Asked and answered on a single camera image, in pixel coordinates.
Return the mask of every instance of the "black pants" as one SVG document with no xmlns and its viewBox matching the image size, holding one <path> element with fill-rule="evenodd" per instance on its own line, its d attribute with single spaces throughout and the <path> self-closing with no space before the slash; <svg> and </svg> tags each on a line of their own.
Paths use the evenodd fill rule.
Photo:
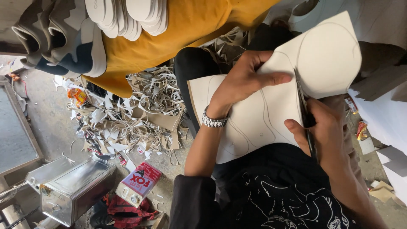
<svg viewBox="0 0 407 229">
<path fill-rule="evenodd" d="M 248 45 L 247 50 L 273 51 L 275 48 L 291 40 L 293 37 L 294 36 L 292 33 L 286 28 L 268 27 L 262 24 L 260 29 L 256 32 L 253 40 Z M 198 132 L 199 122 L 197 121 L 193 111 L 187 81 L 210 75 L 219 75 L 221 73 L 219 66 L 212 59 L 211 55 L 203 49 L 187 47 L 183 48 L 176 55 L 174 60 L 174 73 L 177 78 L 177 84 L 181 90 L 187 112 L 192 121 L 193 128 L 196 132 Z M 213 176 L 216 179 L 226 178 L 228 174 L 232 174 L 232 170 L 241 169 L 243 166 L 242 164 L 247 164 L 247 159 L 252 158 L 255 154 L 257 153 L 252 152 L 228 163 L 215 165 Z"/>
</svg>

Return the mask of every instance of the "person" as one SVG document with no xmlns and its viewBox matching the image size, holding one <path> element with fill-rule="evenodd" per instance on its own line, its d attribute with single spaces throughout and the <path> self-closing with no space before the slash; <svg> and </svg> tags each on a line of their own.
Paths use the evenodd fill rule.
<svg viewBox="0 0 407 229">
<path fill-rule="evenodd" d="M 286 73 L 256 74 L 271 50 L 291 38 L 285 26 L 258 31 L 213 94 L 206 115 L 223 119 L 232 104 L 263 87 L 291 81 Z M 203 49 L 184 48 L 175 57 L 174 72 L 187 111 L 194 114 L 186 81 L 218 75 L 219 67 Z M 307 106 L 316 121 L 309 129 L 319 165 L 310 157 L 304 128 L 292 119 L 284 124 L 299 147 L 274 143 L 216 164 L 224 128 L 199 126 L 190 115 L 198 132 L 184 175 L 174 181 L 169 228 L 387 228 L 361 176 L 343 95 L 310 98 Z"/>
</svg>

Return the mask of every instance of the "forearm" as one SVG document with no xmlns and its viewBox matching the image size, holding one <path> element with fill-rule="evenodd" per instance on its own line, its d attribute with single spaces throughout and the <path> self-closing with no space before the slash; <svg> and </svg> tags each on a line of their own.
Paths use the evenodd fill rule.
<svg viewBox="0 0 407 229">
<path fill-rule="evenodd" d="M 211 101 L 206 114 L 212 119 L 222 119 L 227 116 L 230 107 Z M 201 125 L 186 157 L 185 176 L 211 176 L 223 129 Z"/>
<path fill-rule="evenodd" d="M 372 229 L 387 228 L 375 206 L 351 170 L 329 177 L 332 194 L 354 214 L 362 226 Z"/>
</svg>

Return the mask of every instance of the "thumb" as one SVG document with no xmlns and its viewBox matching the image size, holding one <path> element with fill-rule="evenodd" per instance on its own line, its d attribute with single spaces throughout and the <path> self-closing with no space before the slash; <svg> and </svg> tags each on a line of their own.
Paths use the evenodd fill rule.
<svg viewBox="0 0 407 229">
<path fill-rule="evenodd" d="M 309 151 L 308 141 L 305 136 L 305 129 L 294 119 L 285 120 L 284 125 L 294 135 L 294 139 L 302 151 L 310 156 L 311 153 Z"/>
<path fill-rule="evenodd" d="M 288 83 L 291 81 L 291 76 L 287 73 L 267 73 L 258 75 L 258 79 L 262 85 L 265 86 L 274 86 L 279 84 Z"/>
</svg>

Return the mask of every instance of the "black t-shirt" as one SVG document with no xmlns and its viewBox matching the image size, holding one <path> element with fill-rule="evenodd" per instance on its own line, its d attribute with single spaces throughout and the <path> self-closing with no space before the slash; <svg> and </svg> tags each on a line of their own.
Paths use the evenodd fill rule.
<svg viewBox="0 0 407 229">
<path fill-rule="evenodd" d="M 360 228 L 331 194 L 328 177 L 319 166 L 298 149 L 273 145 L 241 160 L 247 167 L 227 179 L 220 204 L 215 201 L 212 178 L 178 175 L 170 229 Z"/>
</svg>

